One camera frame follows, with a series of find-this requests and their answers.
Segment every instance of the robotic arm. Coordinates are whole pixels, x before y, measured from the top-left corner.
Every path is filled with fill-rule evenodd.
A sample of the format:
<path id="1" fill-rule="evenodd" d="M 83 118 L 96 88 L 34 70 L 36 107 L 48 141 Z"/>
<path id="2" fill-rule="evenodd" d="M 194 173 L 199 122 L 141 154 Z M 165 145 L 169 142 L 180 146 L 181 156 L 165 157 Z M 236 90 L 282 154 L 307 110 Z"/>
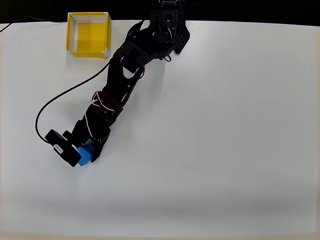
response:
<path id="1" fill-rule="evenodd" d="M 93 94 L 91 105 L 72 132 L 66 130 L 61 136 L 51 129 L 45 136 L 72 167 L 76 164 L 83 166 L 89 161 L 93 163 L 100 156 L 108 140 L 110 126 L 143 77 L 146 64 L 154 59 L 164 59 L 173 50 L 179 54 L 190 38 L 183 5 L 179 1 L 157 4 L 151 13 L 149 27 L 141 30 L 143 22 L 128 31 L 124 43 L 109 61 L 106 86 Z M 126 78 L 123 68 L 134 75 Z"/>

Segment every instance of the black cable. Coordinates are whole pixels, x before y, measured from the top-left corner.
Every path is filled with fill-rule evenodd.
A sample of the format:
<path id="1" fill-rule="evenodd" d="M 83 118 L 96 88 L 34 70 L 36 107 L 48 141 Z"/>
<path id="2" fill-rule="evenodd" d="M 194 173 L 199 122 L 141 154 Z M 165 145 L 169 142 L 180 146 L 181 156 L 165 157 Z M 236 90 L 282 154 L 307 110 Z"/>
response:
<path id="1" fill-rule="evenodd" d="M 14 24 L 16 21 L 20 20 L 20 19 L 24 19 L 24 18 L 29 18 L 29 19 L 35 19 L 35 20 L 40 20 L 42 22 L 51 22 L 51 23 L 65 23 L 66 21 L 48 21 L 45 19 L 41 19 L 41 18 L 37 18 L 37 17 L 33 17 L 33 16 L 20 16 L 18 18 L 16 18 L 15 20 L 13 20 L 12 22 L 10 22 L 7 26 L 5 26 L 4 28 L 2 28 L 0 30 L 0 33 L 2 33 L 5 29 L 7 29 L 11 24 Z"/>
<path id="2" fill-rule="evenodd" d="M 110 61 L 111 59 L 109 60 L 109 62 L 99 71 L 97 72 L 95 75 L 93 75 L 92 77 L 88 78 L 87 80 L 79 83 L 78 85 L 75 85 L 71 88 L 69 88 L 68 90 L 60 93 L 59 95 L 55 96 L 54 98 L 52 98 L 50 101 L 48 101 L 39 111 L 38 115 L 36 116 L 36 119 L 35 119 L 35 131 L 36 133 L 38 134 L 39 138 L 42 139 L 42 141 L 44 141 L 45 143 L 47 144 L 50 144 L 46 139 L 44 139 L 41 134 L 39 133 L 39 130 L 38 130 L 38 120 L 39 120 L 39 117 L 40 117 L 40 114 L 42 113 L 42 111 L 50 104 L 52 103 L 54 100 L 60 98 L 61 96 L 67 94 L 68 92 L 72 91 L 73 89 L 76 89 L 77 87 L 80 87 L 81 85 L 83 84 L 86 84 L 87 82 L 91 81 L 92 79 L 94 79 L 96 76 L 98 76 L 99 74 L 101 74 L 110 64 Z"/>

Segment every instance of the mounting hole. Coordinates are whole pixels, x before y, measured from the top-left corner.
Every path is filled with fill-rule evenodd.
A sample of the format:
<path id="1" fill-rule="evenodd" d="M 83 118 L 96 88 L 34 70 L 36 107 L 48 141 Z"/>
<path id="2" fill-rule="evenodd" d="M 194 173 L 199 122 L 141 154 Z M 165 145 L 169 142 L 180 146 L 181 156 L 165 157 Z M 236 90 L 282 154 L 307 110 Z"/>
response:
<path id="1" fill-rule="evenodd" d="M 134 73 L 131 73 L 129 70 L 127 70 L 125 67 L 123 67 L 123 76 L 126 78 L 126 79 L 130 79 L 134 76 L 135 74 Z"/>
<path id="2" fill-rule="evenodd" d="M 165 15 L 164 16 L 164 20 L 166 20 L 166 22 L 169 23 L 172 20 L 172 16 L 171 15 Z"/>

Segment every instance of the black background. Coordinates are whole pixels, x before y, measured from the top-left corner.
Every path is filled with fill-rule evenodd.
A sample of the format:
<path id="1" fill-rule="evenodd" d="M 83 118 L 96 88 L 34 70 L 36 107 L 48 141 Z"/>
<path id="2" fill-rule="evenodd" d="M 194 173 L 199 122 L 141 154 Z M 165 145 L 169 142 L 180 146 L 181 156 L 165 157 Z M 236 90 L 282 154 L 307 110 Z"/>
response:
<path id="1" fill-rule="evenodd" d="M 1 1 L 0 23 L 20 16 L 66 21 L 69 12 L 109 12 L 113 20 L 149 19 L 157 0 L 7 0 Z M 206 1 L 186 7 L 188 20 L 258 22 L 320 26 L 320 1 Z M 24 18 L 20 22 L 31 22 Z"/>

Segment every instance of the white table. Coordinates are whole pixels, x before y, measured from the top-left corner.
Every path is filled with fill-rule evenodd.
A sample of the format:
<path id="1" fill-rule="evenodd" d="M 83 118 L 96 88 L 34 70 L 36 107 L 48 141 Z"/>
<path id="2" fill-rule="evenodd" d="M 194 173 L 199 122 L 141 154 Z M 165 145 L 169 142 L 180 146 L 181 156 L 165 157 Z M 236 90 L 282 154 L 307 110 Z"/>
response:
<path id="1" fill-rule="evenodd" d="M 112 22 L 112 53 L 134 23 Z M 146 66 L 100 158 L 75 168 L 37 137 L 35 118 L 49 99 L 107 60 L 67 55 L 65 23 L 13 24 L 0 34 L 3 231 L 128 237 L 316 231 L 316 28 L 187 26 L 191 38 L 180 55 Z M 52 103 L 40 117 L 41 134 L 71 131 L 107 72 Z"/>

